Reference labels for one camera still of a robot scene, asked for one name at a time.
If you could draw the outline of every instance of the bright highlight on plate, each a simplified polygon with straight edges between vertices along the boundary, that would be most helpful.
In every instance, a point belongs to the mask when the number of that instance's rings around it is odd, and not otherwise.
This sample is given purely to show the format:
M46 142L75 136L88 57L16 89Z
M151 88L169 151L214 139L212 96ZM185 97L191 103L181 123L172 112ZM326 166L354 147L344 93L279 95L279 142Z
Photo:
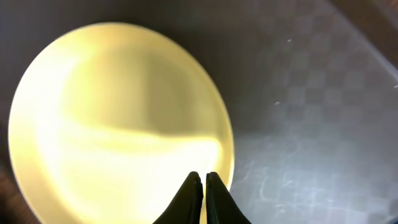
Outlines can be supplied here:
M83 27L44 49L16 91L9 144L44 223L152 223L190 171L215 171L228 188L233 174L231 126L209 76L168 38L129 24Z

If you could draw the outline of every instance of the gray tabletop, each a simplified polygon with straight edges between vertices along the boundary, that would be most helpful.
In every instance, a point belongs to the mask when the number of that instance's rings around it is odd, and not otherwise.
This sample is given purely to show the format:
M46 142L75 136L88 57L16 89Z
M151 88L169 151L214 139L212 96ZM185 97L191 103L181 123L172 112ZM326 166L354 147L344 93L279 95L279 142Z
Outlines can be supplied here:
M0 2L0 122L24 70L58 36L146 26L216 83L234 131L231 194L253 223L398 216L398 74L326 0Z

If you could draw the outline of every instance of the yellow plate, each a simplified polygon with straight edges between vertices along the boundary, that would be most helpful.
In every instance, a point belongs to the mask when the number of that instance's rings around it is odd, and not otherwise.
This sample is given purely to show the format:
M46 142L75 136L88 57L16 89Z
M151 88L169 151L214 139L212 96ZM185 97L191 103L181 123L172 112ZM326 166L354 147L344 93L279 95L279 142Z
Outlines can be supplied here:
M227 187L233 174L228 114L204 69L122 23L74 30L35 58L12 102L9 145L44 223L152 223L190 171L203 183L216 171Z

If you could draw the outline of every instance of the round plate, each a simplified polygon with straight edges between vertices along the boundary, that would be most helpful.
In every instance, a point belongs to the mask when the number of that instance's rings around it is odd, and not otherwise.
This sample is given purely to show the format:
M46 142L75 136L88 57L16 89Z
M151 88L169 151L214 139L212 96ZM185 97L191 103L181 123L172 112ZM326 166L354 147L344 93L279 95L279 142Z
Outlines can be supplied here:
M12 102L9 145L44 223L152 223L190 171L203 182L215 171L227 187L233 174L231 125L209 76L168 38L129 24L74 30L35 58Z

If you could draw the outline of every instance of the checkered surface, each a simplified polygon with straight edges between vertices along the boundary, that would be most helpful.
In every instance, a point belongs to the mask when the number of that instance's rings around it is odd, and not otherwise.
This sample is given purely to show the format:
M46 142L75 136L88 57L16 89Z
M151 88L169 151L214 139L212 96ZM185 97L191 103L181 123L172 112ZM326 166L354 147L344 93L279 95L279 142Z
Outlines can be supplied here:
M253 223L398 217L396 74L324 0L254 3L257 67L229 104L237 204Z

